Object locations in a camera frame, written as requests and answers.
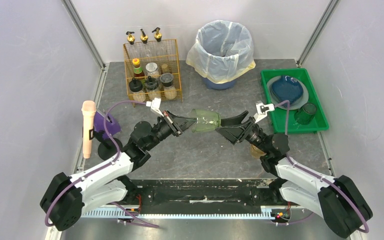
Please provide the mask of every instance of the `green cup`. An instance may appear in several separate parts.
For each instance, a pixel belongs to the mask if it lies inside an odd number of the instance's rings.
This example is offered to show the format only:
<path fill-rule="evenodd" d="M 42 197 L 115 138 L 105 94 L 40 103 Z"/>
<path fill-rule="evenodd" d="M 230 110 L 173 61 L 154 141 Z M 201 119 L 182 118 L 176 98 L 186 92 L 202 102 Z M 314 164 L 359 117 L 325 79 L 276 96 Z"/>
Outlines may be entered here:
<path fill-rule="evenodd" d="M 308 125 L 313 120 L 316 112 L 317 106 L 311 102 L 307 102 L 298 111 L 295 112 L 293 117 L 297 123 L 301 125 Z"/>
<path fill-rule="evenodd" d="M 191 128 L 193 133 L 213 131 L 220 127 L 222 122 L 220 114 L 215 111 L 192 109 L 190 117 L 196 118 L 196 123 Z"/>

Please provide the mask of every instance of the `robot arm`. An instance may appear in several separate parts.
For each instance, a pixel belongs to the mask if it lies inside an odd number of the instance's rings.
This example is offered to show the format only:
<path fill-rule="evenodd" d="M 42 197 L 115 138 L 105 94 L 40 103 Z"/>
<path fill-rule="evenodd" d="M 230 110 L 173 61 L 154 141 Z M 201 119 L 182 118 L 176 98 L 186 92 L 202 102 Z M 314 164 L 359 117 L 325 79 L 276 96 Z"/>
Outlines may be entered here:
<path fill-rule="evenodd" d="M 114 155 L 86 171 L 71 176 L 66 176 L 62 172 L 52 179 L 40 202 L 45 212 L 57 195 L 81 179 L 64 193 L 50 212 L 49 218 L 59 231 L 74 225 L 82 213 L 107 203 L 134 198 L 135 186 L 126 175 L 146 163 L 151 157 L 149 150 L 170 135 L 179 137 L 197 122 L 196 118 L 176 116 L 169 111 L 161 112 L 160 102 L 161 100 L 156 98 L 146 104 L 158 115 L 157 123 L 151 126 L 147 121 L 138 122 L 117 159 L 115 159 L 117 155 Z M 221 126 L 215 130 L 233 145 L 246 140 L 266 153 L 260 158 L 261 165 L 266 172 L 278 177 L 269 185 L 278 199 L 293 202 L 311 210 L 322 217 L 337 235 L 346 238 L 362 225 L 362 221 L 332 186 L 321 181 L 325 179 L 335 184 L 352 200 L 366 221 L 373 216 L 351 179 L 346 176 L 334 178 L 315 173 L 314 170 L 287 156 L 290 150 L 287 135 L 283 133 L 267 135 L 263 132 L 257 122 L 267 117 L 269 111 L 275 109 L 273 104 L 265 105 L 257 102 L 256 108 L 257 113 L 248 120 L 242 122 L 248 114 L 248 111 L 244 111 L 238 116 L 223 118 Z M 97 169 L 101 170 L 87 178 L 83 177 Z"/>
<path fill-rule="evenodd" d="M 256 103 L 257 113 L 242 122 L 244 113 L 221 120 L 216 131 L 233 145 L 246 140 L 266 155 L 260 158 L 264 170 L 278 177 L 269 187 L 279 200 L 293 202 L 316 213 L 342 238 L 359 229 L 362 221 L 346 199 L 328 182 L 333 183 L 355 204 L 365 221 L 373 213 L 353 181 L 347 176 L 335 178 L 312 170 L 287 155 L 288 136 L 266 135 L 257 122 L 273 111 L 273 104 Z"/>
<path fill-rule="evenodd" d="M 50 212 L 49 218 L 59 231 L 74 225 L 83 213 L 131 197 L 129 191 L 135 186 L 126 175 L 145 164 L 151 157 L 148 151 L 161 141 L 170 135 L 180 136 L 196 123 L 193 118 L 176 116 L 169 111 L 161 112 L 160 102 L 156 98 L 147 104 L 159 116 L 157 123 L 151 126 L 147 121 L 138 122 L 117 159 L 116 154 L 86 171 L 70 176 L 61 172 L 52 179 L 40 201 L 40 207 L 45 212 L 64 189 L 81 179 L 62 195 Z"/>

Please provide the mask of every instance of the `wire basket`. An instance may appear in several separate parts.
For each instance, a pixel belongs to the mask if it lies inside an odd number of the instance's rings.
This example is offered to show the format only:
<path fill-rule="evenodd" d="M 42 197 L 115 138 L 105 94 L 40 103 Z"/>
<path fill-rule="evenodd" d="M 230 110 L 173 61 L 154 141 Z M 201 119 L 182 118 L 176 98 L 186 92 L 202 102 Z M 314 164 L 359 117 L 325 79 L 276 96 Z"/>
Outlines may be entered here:
<path fill-rule="evenodd" d="M 163 44 L 164 51 L 163 54 L 161 54 L 161 48 L 158 46 L 159 44 Z M 151 51 L 152 57 L 141 57 L 141 53 L 148 48 Z M 150 101 L 152 99 L 152 96 L 157 95 L 161 98 L 162 101 L 167 100 L 176 100 L 180 99 L 183 102 L 183 95 L 182 95 L 182 81 L 180 76 L 180 68 L 179 68 L 179 53 L 178 53 L 178 43 L 176 39 L 166 39 L 162 40 L 161 42 L 157 41 L 148 41 L 145 45 L 142 42 L 137 42 L 133 45 L 130 43 L 125 43 L 123 45 L 124 49 L 124 68 L 125 68 L 125 74 L 126 74 L 126 89 L 127 89 L 127 95 L 130 100 L 134 100 L 134 95 L 136 98 L 143 98 L 145 96 L 146 101 Z M 175 90 L 171 90 L 170 92 L 165 92 L 163 87 L 159 88 L 159 91 L 152 92 L 152 93 L 133 93 L 129 89 L 129 83 L 132 81 L 132 78 L 134 77 L 133 72 L 133 59 L 139 59 L 140 60 L 140 66 L 142 67 L 142 70 L 145 74 L 145 77 L 136 77 L 137 80 L 141 80 L 142 84 L 145 82 L 146 78 L 148 77 L 148 73 L 146 71 L 146 65 L 148 63 L 156 63 L 158 65 L 158 71 L 159 74 L 152 75 L 153 78 L 159 79 L 161 74 L 165 73 L 166 71 L 163 71 L 162 65 L 167 64 L 168 66 L 168 72 L 172 73 L 174 76 L 173 79 L 173 86 L 175 87 Z"/>

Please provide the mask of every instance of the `white plate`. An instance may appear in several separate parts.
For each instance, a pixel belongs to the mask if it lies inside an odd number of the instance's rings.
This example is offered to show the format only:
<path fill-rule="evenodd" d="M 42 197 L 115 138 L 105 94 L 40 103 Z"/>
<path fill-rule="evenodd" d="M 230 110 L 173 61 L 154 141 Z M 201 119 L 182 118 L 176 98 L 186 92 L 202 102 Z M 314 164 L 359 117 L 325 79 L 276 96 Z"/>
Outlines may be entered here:
<path fill-rule="evenodd" d="M 274 105 L 279 104 L 279 102 L 272 95 L 272 90 L 271 90 L 272 84 L 275 81 L 279 80 L 280 78 L 281 78 L 281 76 L 275 76 L 267 82 L 268 96 L 271 99 L 271 103 Z M 302 96 L 300 99 L 296 100 L 292 105 L 289 106 L 289 110 L 300 109 L 302 106 L 304 106 L 304 104 L 306 104 L 309 101 L 309 91 L 307 90 L 306 86 L 300 80 L 298 80 L 298 79 L 296 79 L 296 80 L 298 81 L 299 84 L 301 84 L 302 89 L 303 89 L 303 93 L 302 93 Z M 280 105 L 279 108 L 286 110 L 286 107 L 284 107 L 282 105 Z"/>

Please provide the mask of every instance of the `sauce bottle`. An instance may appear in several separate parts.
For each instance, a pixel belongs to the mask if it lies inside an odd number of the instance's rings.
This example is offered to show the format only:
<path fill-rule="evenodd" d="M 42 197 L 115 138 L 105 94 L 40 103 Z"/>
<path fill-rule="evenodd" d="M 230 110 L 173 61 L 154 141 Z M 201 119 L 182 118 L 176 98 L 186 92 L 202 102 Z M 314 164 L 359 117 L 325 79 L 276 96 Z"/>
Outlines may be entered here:
<path fill-rule="evenodd" d="M 145 77 L 145 73 L 141 67 L 141 60 L 135 58 L 131 61 L 133 63 L 133 75 L 135 78 Z"/>

